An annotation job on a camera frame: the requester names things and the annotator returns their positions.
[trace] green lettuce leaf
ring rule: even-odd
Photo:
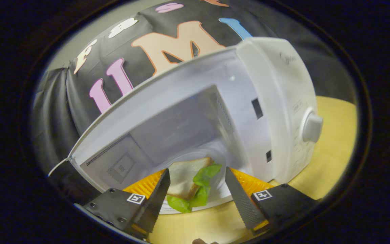
[[[167,201],[169,207],[181,212],[181,213],[190,213],[192,212],[192,207],[189,207],[189,201],[181,198],[176,198],[173,196],[167,196]]]
[[[210,194],[210,186],[200,186],[195,196],[189,201],[189,207],[201,207],[207,205],[207,198]]]
[[[221,167],[220,164],[214,164],[200,169],[194,176],[193,182],[199,186],[210,186],[210,180],[219,173]]]

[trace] wooden table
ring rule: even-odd
[[[310,164],[289,184],[313,199],[323,198],[345,170],[356,139],[356,107],[339,99],[317,96],[323,129]],[[234,201],[192,213],[159,215],[149,242],[191,244],[201,238],[206,243],[240,243],[254,236],[247,230]]]

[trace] bread slice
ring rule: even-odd
[[[186,200],[193,198],[199,186],[192,179],[202,168],[212,165],[211,158],[195,159],[190,161],[174,162],[169,169],[171,184],[167,195]]]

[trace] black cloth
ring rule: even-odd
[[[235,45],[241,38],[219,18],[239,20],[254,37],[286,39],[305,62],[316,95],[354,103],[351,77],[334,52],[309,29],[285,14],[266,5],[249,5],[246,1],[221,1],[229,7],[206,1],[171,2],[184,7],[162,14],[155,9],[166,3],[147,8],[132,16],[138,23],[113,38],[108,35],[115,25],[104,30],[96,37],[97,43],[77,74],[73,74],[76,57],[68,67],[46,71],[39,81],[31,114],[32,140],[45,173],[67,157],[80,135],[101,114],[89,95],[93,84],[103,79],[103,90],[110,103],[121,97],[116,82],[106,75],[107,68],[115,60],[124,58],[123,67],[129,80],[134,87],[139,85],[152,76],[154,68],[142,48],[133,47],[131,43],[151,32],[177,37],[177,25],[187,21],[200,21],[203,29],[224,46]]]

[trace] gray wall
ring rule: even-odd
[[[112,9],[91,22],[88,26],[80,29],[73,37],[67,40],[48,62],[47,69],[67,66],[70,60],[76,58],[91,43],[94,37],[105,29],[143,9],[167,1],[169,0],[135,0]]]

